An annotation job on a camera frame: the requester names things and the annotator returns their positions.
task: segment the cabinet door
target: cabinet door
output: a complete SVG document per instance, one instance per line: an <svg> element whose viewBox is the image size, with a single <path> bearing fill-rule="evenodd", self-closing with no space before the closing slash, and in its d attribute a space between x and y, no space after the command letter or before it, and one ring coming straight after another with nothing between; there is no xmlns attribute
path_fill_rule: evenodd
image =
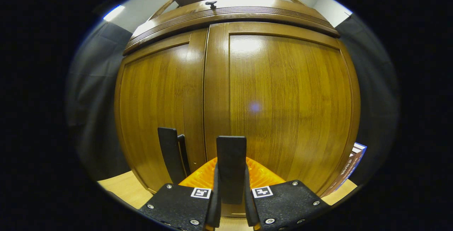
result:
<svg viewBox="0 0 453 231"><path fill-rule="evenodd" d="M337 39L275 23L210 26L207 159L217 136L246 136L248 157L320 195L348 159L359 115L354 66Z"/></svg>
<svg viewBox="0 0 453 231"><path fill-rule="evenodd" d="M207 29L156 42L123 59L115 92L115 118L123 153L142 185L155 193L170 176L158 127L185 135L191 171L206 162L202 87Z"/></svg>

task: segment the black knob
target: black knob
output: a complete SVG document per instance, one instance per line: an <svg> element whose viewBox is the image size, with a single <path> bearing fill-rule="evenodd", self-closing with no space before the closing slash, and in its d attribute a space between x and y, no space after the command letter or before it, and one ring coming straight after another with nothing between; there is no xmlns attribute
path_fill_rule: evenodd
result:
<svg viewBox="0 0 453 231"><path fill-rule="evenodd" d="M214 5L215 3L217 3L217 1L206 2L205 4L211 5L211 9L214 9L214 8L216 8L216 6Z"/></svg>

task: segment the wooden floor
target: wooden floor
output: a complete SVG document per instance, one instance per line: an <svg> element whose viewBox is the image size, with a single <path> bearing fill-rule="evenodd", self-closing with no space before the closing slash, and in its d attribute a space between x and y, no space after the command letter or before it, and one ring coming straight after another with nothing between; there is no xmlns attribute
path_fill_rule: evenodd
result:
<svg viewBox="0 0 453 231"><path fill-rule="evenodd" d="M98 183L107 191L113 192L126 203L130 204L135 209L140 209L153 195L147 191L134 176L132 171L123 173L113 178L98 181ZM333 205L340 199L348 195L353 189L357 187L350 180L345 183L332 194L323 197L322 200L329 205ZM252 231L253 228L247 226L246 218L230 218L222 216L220 218L220 227L216 228L217 231Z"/></svg>

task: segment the orange mesh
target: orange mesh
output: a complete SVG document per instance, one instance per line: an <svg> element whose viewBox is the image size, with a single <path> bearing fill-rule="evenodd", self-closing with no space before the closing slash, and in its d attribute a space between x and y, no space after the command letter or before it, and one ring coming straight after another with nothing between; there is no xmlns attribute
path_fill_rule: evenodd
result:
<svg viewBox="0 0 453 231"><path fill-rule="evenodd" d="M184 181L180 182L181 186L200 187L204 189L213 189L214 187L214 169L216 168L217 157L208 161ZM284 183L285 180L276 175L265 166L246 157L247 167L249 168L250 188L271 186L279 183Z"/></svg>

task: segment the book spine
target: book spine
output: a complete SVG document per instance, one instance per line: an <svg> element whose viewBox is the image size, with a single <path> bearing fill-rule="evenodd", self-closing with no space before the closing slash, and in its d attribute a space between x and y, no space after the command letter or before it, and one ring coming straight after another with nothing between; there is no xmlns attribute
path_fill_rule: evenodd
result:
<svg viewBox="0 0 453 231"><path fill-rule="evenodd" d="M345 174L344 178L342 179L342 181L339 183L339 185L335 188L334 191L336 191L337 189L340 188L340 186L343 185L343 183L351 176L351 174L354 172L354 170L356 170L356 167L359 165L360 163L360 160L362 159L364 153L365 153L365 150L367 148L363 149L361 152L359 152L357 154L357 157L354 159L353 161L353 164L351 165L352 167L348 170L348 172Z"/></svg>
<svg viewBox="0 0 453 231"><path fill-rule="evenodd" d="M338 175L338 177L333 181L333 183L326 189L326 191L321 194L319 197L322 198L322 197L325 197L327 195L330 195L330 193L334 192L335 191L335 188L337 187L336 185L338 185L339 182L341 182L341 178L342 178L342 174L346 173L346 171L348 170L348 168L351 167L352 165L352 162L354 161L354 158L355 158L356 154L355 153L352 153L350 156L349 156L349 159L348 159L348 162L346 162L346 165L344 166L344 168L342 169L341 173Z"/></svg>

